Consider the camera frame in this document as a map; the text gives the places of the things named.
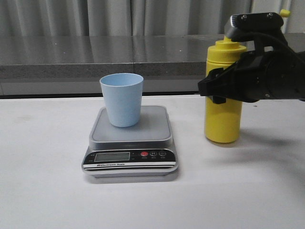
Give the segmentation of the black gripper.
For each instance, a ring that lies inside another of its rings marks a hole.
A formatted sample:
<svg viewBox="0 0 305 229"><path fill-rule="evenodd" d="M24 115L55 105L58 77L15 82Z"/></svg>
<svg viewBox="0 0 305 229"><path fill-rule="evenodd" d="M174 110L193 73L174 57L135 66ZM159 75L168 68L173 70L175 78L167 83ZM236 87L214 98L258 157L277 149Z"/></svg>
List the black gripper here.
<svg viewBox="0 0 305 229"><path fill-rule="evenodd" d="M254 103L259 100L305 99L305 53L246 52L230 67L211 70L198 83L199 94L223 104L227 99Z"/></svg>

